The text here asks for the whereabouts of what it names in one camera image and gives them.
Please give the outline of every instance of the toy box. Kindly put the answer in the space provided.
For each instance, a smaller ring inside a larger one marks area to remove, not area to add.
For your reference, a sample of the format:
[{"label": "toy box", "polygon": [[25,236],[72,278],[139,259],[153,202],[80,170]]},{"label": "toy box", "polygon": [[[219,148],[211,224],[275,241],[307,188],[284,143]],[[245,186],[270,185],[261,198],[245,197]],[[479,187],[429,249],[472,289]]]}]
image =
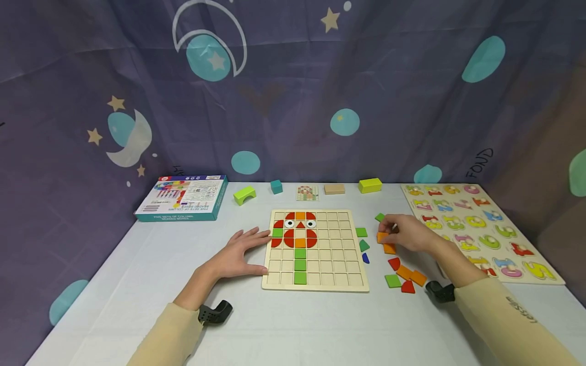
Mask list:
[{"label": "toy box", "polygon": [[159,177],[134,214],[148,222],[215,220],[227,185],[225,175]]}]

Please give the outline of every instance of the star print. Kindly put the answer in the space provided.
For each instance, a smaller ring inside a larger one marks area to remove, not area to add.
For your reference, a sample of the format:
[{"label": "star print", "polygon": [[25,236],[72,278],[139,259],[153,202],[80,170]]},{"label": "star print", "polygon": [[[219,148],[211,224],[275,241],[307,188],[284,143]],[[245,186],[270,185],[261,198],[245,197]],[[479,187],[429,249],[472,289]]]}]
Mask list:
[{"label": "star print", "polygon": [[137,172],[138,172],[138,176],[139,177],[144,177],[145,176],[145,167],[142,166],[142,164],[138,167]]},{"label": "star print", "polygon": [[338,16],[340,13],[332,13],[332,10],[328,8],[328,14],[322,18],[322,23],[326,25],[326,33],[330,29],[338,29]]},{"label": "star print", "polygon": [[87,130],[87,133],[90,135],[90,139],[87,142],[94,142],[96,145],[100,146],[100,140],[103,137],[98,133],[98,129],[94,128],[93,131]]},{"label": "star print", "polygon": [[210,61],[210,63],[212,64],[212,67],[214,68],[214,71],[216,71],[217,69],[224,69],[224,58],[220,57],[219,54],[217,54],[216,51],[214,51],[214,55],[212,56],[211,59],[208,59],[208,61]]},{"label": "star print", "polygon": [[117,110],[125,110],[126,109],[126,108],[124,108],[124,99],[118,99],[113,95],[112,95],[112,100],[106,104],[111,106],[114,109],[114,112],[116,112]]}]

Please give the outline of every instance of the left hand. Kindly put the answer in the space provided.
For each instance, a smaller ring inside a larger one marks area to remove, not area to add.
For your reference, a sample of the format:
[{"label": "left hand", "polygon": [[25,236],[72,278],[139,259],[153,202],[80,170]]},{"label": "left hand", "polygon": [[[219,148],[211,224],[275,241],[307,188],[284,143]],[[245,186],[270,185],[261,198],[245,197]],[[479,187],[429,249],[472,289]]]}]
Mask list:
[{"label": "left hand", "polygon": [[244,232],[236,232],[228,244],[207,261],[203,266],[214,274],[217,279],[244,275],[266,275],[265,266],[248,264],[244,260],[244,252],[271,240],[270,230],[258,232],[258,227]]}]

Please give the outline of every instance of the hand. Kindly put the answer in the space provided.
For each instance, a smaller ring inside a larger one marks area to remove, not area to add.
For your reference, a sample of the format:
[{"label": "hand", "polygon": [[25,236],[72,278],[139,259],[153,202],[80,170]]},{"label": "hand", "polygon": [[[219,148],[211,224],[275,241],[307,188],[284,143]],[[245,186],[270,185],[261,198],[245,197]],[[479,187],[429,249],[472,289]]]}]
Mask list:
[{"label": "hand", "polygon": [[414,252],[428,252],[438,240],[443,240],[411,215],[386,215],[379,224],[379,232],[389,233],[383,243],[397,243]]},{"label": "hand", "polygon": [[270,230],[258,232],[258,227],[243,232],[238,231],[228,244],[207,261],[203,266],[210,269],[217,279],[244,275],[266,275],[265,266],[248,264],[244,260],[244,252],[248,249],[266,244],[271,240]]}]

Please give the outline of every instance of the right hand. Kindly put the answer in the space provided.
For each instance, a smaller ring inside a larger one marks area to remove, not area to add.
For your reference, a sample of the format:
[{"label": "right hand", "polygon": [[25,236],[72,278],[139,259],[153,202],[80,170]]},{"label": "right hand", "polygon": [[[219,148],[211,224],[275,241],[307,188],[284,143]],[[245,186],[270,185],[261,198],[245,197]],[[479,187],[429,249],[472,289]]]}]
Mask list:
[{"label": "right hand", "polygon": [[442,240],[439,235],[411,215],[386,215],[379,224],[379,232],[388,233],[381,242],[400,244],[414,252],[427,252],[438,240]]}]

